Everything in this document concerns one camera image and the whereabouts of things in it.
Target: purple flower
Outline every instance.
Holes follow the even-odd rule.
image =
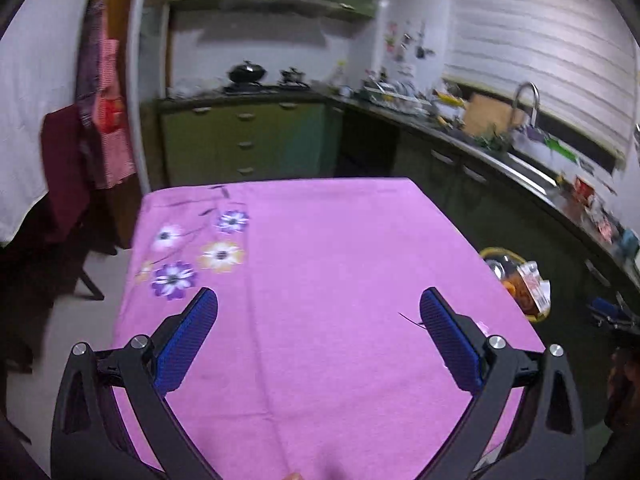
[[[167,264],[156,270],[156,278],[151,287],[156,296],[165,296],[168,300],[181,300],[184,298],[184,289],[195,286],[197,275],[190,264]]]
[[[223,233],[241,233],[249,217],[242,211],[226,211],[218,219],[218,229]]]

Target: window blind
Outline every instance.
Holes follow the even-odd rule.
[[[532,81],[542,111],[626,157],[636,46],[610,0],[453,0],[444,75],[506,96]]]

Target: table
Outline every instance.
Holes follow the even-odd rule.
[[[225,480],[413,479],[470,396],[419,320],[436,286],[515,348],[542,343],[447,218],[407,179],[160,190],[143,201],[114,332],[119,347],[201,286],[218,319],[166,400]],[[143,460],[157,465],[117,392]],[[510,397],[491,446],[519,400]]]

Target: chrome faucet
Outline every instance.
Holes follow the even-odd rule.
[[[533,90],[533,108],[531,109],[531,126],[532,128],[536,127],[536,121],[538,120],[538,112],[540,111],[540,93],[538,92],[538,87],[535,86],[531,81],[527,81],[518,86],[516,93],[513,97],[513,104],[511,105],[511,117],[509,118],[509,128],[513,124],[513,120],[516,115],[516,110],[518,105],[520,104],[520,94],[526,88],[530,87]]]

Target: kitchen counter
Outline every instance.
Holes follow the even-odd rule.
[[[550,215],[569,229],[583,243],[597,248],[615,266],[624,273],[640,293],[640,276],[633,263],[620,258],[615,247],[599,234],[587,218],[584,208],[556,187],[553,178],[511,153],[496,153],[482,150],[472,144],[459,130],[443,131],[437,123],[430,119],[418,118],[381,108],[353,98],[343,98],[322,91],[289,91],[277,94],[235,95],[222,93],[195,98],[192,100],[162,100],[159,102],[160,113],[171,113],[191,108],[215,107],[235,104],[259,104],[281,102],[327,103],[340,108],[350,108],[368,114],[377,119],[387,121],[406,131],[417,135],[436,138],[457,148],[467,155],[486,163],[495,171],[516,182],[530,192],[536,203]]]

